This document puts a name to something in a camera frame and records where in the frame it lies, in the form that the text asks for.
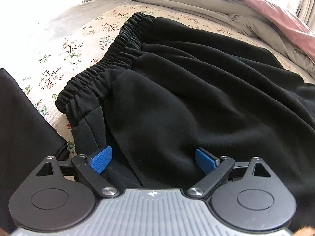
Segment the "blue rubber pad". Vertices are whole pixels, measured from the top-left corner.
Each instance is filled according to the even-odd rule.
[[[89,165],[98,173],[102,173],[111,162],[112,150],[110,146],[95,154],[89,161]]]
[[[216,168],[215,161],[199,149],[196,150],[195,159],[199,168],[201,168],[206,175]]]

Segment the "floral print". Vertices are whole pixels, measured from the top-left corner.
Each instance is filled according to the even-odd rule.
[[[44,55],[41,58],[34,59],[36,70],[34,69],[30,73],[28,68],[27,75],[20,81],[17,79],[34,107],[67,141],[70,157],[76,153],[75,145],[71,125],[66,116],[60,113],[55,106],[58,93],[63,90],[67,81],[72,77],[102,59],[118,35],[120,27],[133,13],[138,11],[155,17],[175,20],[194,29],[230,36],[251,45],[268,49],[285,69],[300,74],[305,82],[314,83],[310,76],[303,74],[302,69],[258,39],[244,36],[205,18],[152,5],[119,6],[82,26],[58,46],[51,47],[49,52],[43,52]]]

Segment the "black garment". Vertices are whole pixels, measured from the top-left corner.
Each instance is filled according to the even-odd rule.
[[[116,186],[187,189],[204,176],[198,147],[260,156],[297,200],[291,228],[315,225],[315,86],[266,49],[135,13],[56,105],[78,153],[116,141],[103,172]]]
[[[11,195],[46,156],[63,160],[69,151],[5,69],[0,69],[0,152],[0,228],[12,232]]]

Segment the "black fabric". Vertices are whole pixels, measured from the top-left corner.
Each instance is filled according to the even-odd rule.
[[[198,147],[260,156],[297,200],[291,229],[315,226],[315,86],[268,50],[136,13],[56,105],[77,151],[96,151],[110,132],[103,176],[114,185],[185,190],[204,176]]]
[[[0,228],[12,232],[11,195],[46,156],[64,160],[69,151],[5,69],[0,69],[0,100]]]

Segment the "gray plastic base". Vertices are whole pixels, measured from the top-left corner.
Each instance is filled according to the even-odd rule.
[[[287,229],[267,233],[290,236]],[[115,199],[103,199],[89,218],[53,233],[17,229],[12,236],[248,236],[218,221],[206,204],[189,199],[178,189],[127,189]]]

